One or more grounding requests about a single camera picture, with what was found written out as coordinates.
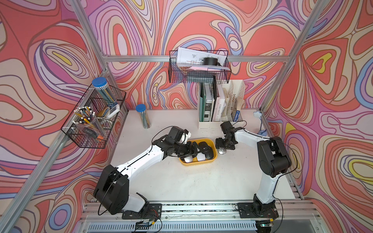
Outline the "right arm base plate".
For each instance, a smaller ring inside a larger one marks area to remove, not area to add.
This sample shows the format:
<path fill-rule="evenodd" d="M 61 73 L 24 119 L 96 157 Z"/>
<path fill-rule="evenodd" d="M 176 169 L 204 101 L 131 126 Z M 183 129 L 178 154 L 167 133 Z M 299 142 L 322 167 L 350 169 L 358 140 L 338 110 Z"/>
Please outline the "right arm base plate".
<path fill-rule="evenodd" d="M 275 202 L 269 204 L 253 203 L 237 203 L 237 210 L 240 218 L 265 218 L 276 219 L 279 217 Z"/>

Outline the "silver mouse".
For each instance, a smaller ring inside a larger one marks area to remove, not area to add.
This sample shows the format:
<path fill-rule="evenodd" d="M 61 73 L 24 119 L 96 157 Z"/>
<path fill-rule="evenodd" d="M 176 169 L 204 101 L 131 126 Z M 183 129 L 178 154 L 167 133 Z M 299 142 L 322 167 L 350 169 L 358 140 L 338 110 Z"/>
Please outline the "silver mouse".
<path fill-rule="evenodd" d="M 217 152 L 220 154 L 220 155 L 223 155 L 223 154 L 226 154 L 227 153 L 227 150 L 225 148 L 219 148 L 217 149 Z"/>
<path fill-rule="evenodd" d="M 187 164 L 188 164 L 188 163 L 192 163 L 192 162 L 193 162 L 193 156 L 185 157 L 185 158 L 184 158 L 184 162 L 187 163 Z"/>

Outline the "black mouse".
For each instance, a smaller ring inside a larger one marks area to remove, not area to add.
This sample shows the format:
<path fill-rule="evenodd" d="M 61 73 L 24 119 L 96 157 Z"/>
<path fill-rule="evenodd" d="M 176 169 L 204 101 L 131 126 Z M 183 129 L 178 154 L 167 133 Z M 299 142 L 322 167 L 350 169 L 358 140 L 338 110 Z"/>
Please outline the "black mouse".
<path fill-rule="evenodd" d="M 200 151 L 205 155 L 206 160 L 212 160 L 214 158 L 213 149 L 205 142 L 199 143 Z"/>

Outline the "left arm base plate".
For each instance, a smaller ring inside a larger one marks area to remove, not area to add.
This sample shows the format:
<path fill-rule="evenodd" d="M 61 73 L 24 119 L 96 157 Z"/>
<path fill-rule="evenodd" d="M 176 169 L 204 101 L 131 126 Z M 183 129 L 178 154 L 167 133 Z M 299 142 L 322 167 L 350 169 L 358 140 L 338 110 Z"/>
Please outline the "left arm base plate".
<path fill-rule="evenodd" d="M 122 210 L 122 219 L 149 219 L 161 217 L 162 204 L 150 203 L 143 195 L 130 194 L 127 204 Z"/>

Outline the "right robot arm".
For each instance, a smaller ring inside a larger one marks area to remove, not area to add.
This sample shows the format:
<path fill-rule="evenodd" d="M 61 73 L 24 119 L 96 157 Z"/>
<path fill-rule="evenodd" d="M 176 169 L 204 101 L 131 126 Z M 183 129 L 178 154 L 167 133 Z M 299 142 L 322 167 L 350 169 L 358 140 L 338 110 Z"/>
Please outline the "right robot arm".
<path fill-rule="evenodd" d="M 260 204 L 272 203 L 278 180 L 292 164 L 285 143 L 279 137 L 265 137 L 243 127 L 235 128 L 229 121 L 223 122 L 220 128 L 224 137 L 216 139 L 216 149 L 234 150 L 239 143 L 257 148 L 258 163 L 263 175 L 254 200 Z"/>

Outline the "white mouse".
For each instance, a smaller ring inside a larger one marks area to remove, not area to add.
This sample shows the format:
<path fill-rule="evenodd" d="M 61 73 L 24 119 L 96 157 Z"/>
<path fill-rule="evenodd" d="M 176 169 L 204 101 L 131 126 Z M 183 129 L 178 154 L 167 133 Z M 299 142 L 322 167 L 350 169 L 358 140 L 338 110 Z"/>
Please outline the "white mouse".
<path fill-rule="evenodd" d="M 196 156 L 196 158 L 197 158 L 198 162 L 206 160 L 206 156 L 203 153 L 198 153 L 197 156 Z"/>

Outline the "silver mouse front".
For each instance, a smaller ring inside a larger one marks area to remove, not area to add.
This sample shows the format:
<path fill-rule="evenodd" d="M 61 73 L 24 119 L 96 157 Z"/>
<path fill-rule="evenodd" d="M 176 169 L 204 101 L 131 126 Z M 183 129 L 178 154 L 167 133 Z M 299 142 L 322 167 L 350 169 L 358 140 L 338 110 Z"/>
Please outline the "silver mouse front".
<path fill-rule="evenodd" d="M 188 164 L 188 163 L 192 163 L 192 162 L 193 162 L 193 156 L 185 157 L 185 158 L 184 158 L 184 162 L 187 163 L 187 164 Z"/>

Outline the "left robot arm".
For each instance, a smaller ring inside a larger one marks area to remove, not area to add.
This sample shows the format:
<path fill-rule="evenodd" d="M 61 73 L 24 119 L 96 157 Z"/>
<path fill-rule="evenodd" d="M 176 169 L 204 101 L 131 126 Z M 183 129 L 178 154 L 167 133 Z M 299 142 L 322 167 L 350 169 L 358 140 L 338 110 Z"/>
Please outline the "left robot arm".
<path fill-rule="evenodd" d="M 167 135 L 155 140 L 150 147 L 134 159 L 119 165 L 106 166 L 97 182 L 93 196 L 112 215 L 122 211 L 140 213 L 147 203 L 141 194 L 130 194 L 130 182 L 151 166 L 169 156 L 178 158 L 196 155 L 198 149 L 188 141 L 191 133 L 177 126 L 170 126 Z"/>

